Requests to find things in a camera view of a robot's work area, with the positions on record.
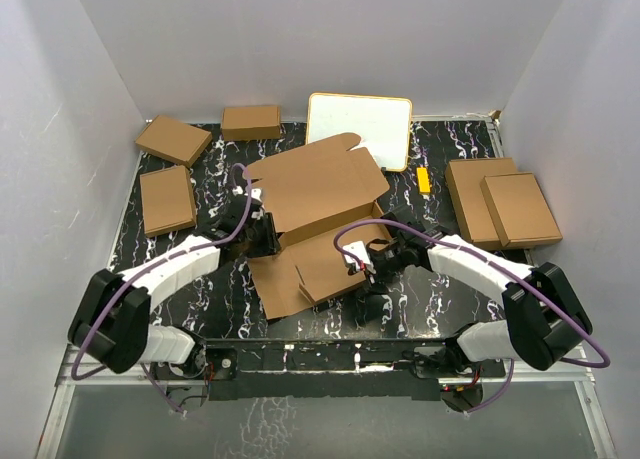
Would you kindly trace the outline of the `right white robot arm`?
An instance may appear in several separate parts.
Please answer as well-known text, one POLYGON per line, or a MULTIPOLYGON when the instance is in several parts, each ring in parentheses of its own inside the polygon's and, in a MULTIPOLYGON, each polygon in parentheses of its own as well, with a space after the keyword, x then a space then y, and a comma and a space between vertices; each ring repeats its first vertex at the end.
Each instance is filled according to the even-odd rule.
POLYGON ((457 347, 472 363, 520 359, 546 371, 557 362, 588 367, 570 358, 593 326, 564 271, 546 262, 538 267, 517 263, 479 249, 461 236, 435 226, 402 223, 397 214, 370 219, 389 231, 383 247, 367 249, 371 282, 416 266, 453 278, 501 305, 505 318, 477 322, 455 335, 457 347))

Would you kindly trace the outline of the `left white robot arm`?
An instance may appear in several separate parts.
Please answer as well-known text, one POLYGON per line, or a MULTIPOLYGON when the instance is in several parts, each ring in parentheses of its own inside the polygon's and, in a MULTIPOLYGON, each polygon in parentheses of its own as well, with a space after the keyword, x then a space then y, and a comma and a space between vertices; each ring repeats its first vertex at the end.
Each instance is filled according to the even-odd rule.
POLYGON ((152 363, 192 368, 200 348, 196 338, 176 326, 152 324, 151 313, 182 288, 240 257, 279 251, 272 214, 261 199, 240 195, 164 254, 121 272, 96 272, 68 331, 78 349, 72 378, 89 378, 79 370, 85 356, 98 361, 99 371, 115 374, 152 363))

